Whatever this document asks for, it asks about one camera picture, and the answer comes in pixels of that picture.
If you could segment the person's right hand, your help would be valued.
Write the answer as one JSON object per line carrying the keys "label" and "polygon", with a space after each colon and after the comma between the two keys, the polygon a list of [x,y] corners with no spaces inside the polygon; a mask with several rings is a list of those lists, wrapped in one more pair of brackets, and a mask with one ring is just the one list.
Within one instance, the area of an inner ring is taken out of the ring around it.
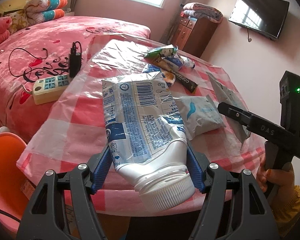
{"label": "person's right hand", "polygon": [[278,193],[289,193],[294,190],[294,170],[292,165],[289,165],[287,171],[266,169],[266,156],[260,158],[260,166],[257,171],[256,180],[265,193],[270,183],[279,187]]}

